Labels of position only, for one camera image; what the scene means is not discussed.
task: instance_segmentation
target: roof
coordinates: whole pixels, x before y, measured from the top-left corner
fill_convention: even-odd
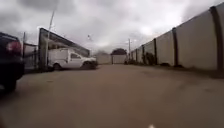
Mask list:
[[[40,34],[44,35],[45,37],[48,36],[48,32],[49,32],[48,30],[46,30],[44,28],[40,28]],[[79,48],[81,50],[89,51],[88,49],[86,49],[86,48],[84,48],[84,47],[66,39],[66,38],[63,38],[63,37],[61,37],[61,36],[59,36],[59,35],[57,35],[53,32],[50,32],[50,39],[54,40],[54,41],[57,41],[57,42],[61,42],[61,43],[65,44],[65,45],[68,45],[70,47],[76,47],[76,48]]]

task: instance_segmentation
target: window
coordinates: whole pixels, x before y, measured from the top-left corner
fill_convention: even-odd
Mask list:
[[[71,54],[71,58],[72,58],[72,59],[80,59],[79,56],[77,56],[76,54],[73,54],[73,53]]]

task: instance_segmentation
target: white van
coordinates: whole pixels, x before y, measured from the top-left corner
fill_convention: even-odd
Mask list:
[[[97,61],[95,58],[87,58],[79,55],[71,48],[49,50],[48,66],[54,70],[85,68],[95,69]]]

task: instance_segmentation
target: fence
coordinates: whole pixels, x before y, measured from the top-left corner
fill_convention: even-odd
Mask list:
[[[23,58],[26,70],[38,69],[38,50],[37,45],[23,44]]]
[[[124,64],[127,55],[97,55],[98,64]]]
[[[223,31],[224,4],[221,4],[133,50],[131,54],[139,63],[143,63],[140,57],[150,53],[160,65],[223,70]]]

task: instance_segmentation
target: car door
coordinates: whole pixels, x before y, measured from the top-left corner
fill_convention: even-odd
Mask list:
[[[82,58],[75,53],[70,53],[68,67],[69,68],[80,68],[81,66],[82,66]]]

